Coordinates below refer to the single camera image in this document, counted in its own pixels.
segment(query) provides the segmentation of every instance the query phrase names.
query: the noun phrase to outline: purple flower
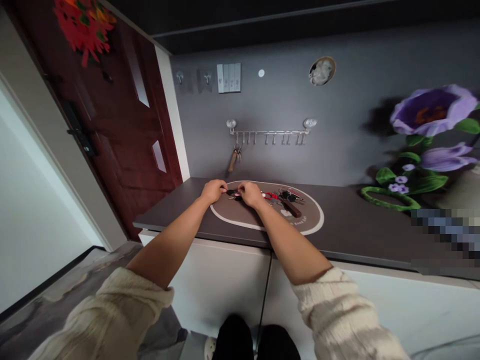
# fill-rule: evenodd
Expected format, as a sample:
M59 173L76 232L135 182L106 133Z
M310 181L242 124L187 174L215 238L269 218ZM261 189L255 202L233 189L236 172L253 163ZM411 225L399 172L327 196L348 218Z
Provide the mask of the purple flower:
M390 190L392 193L398 193L400 191L400 185L390 184L388 185L388 190Z
M415 165L413 164L406 164L401 167L404 171L412 171L415 169Z
M409 178L406 177L406 176L397 176L395 178L395 182L398 183L398 184L405 184L408 180L409 180Z
M433 137L452 130L477 103L470 91L457 85L417 90L395 106L390 124L399 134Z
M408 193L409 191L410 191L410 189L408 188L408 186L405 186L405 185L403 185L403 184L398 185L398 192L399 192L400 194L406 194L406 193Z
M464 142L460 142L454 147L433 148L421 155L420 166L441 173L457 170L465 165L477 162L474 157L462 156L472 149L472 147L465 146Z

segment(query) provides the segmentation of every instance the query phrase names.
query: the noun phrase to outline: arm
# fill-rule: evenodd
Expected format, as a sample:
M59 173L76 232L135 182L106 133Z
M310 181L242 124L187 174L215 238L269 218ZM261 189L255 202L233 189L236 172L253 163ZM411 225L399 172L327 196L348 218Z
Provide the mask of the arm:
M166 289L187 256L205 212L227 191L226 187L223 180L207 183L201 196L150 241L126 268Z
M305 236L265 201L256 184L242 182L238 190L245 203L260 216L271 246L293 285L313 283L333 267Z
M239 191L260 216L293 285L303 321L313 331L318 359L408 359L398 339L380 325L374 304L267 204L256 184L244 182Z
M172 304L167 289L182 264L205 211L227 191L222 180L201 196L127 265L116 269L95 296L68 315L63 329L47 338L30 359L136 359L148 328Z

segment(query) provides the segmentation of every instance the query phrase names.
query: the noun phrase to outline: cabinet door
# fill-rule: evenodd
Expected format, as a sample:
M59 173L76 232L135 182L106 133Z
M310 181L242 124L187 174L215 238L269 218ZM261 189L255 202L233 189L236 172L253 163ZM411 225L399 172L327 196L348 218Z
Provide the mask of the cabinet door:
M142 231L146 245L158 234ZM216 338L230 314L239 314L252 329L260 325L270 266L270 251L196 238L170 286L180 325Z
M467 280L423 276L415 272L332 262L357 284L378 310L380 323L394 333L405 351L418 351L478 333L480 291ZM312 331L297 309L298 300L280 262L272 259L262 326L286 328L300 356L314 360Z

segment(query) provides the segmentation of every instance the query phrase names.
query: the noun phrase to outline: shoe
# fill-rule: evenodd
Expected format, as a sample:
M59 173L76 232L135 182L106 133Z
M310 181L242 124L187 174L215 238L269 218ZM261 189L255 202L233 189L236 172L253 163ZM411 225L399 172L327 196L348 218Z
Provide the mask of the shoe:
M205 348L203 350L205 360L213 359L216 346L217 346L217 339L209 336L205 341Z

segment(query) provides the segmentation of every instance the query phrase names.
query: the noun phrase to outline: metal hook rack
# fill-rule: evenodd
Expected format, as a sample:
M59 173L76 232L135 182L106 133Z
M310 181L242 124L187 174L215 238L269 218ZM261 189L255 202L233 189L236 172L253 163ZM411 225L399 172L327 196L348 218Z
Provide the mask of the metal hook rack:
M236 135L236 143L240 144L240 135L242 136L241 143L245 144L245 138L247 137L247 144L250 144L250 138L253 136L253 144L257 143L257 135L265 135L265 145L269 144L269 136L273 136L272 145L276 144L276 137L282 136L282 145L291 145L290 137L297 136L295 145L305 145L306 136L310 134L310 129L317 124L317 120L314 118L306 118L303 121L303 127L305 130L295 131L235 131L237 126L237 120L230 119L226 121L226 126L230 129L230 135Z

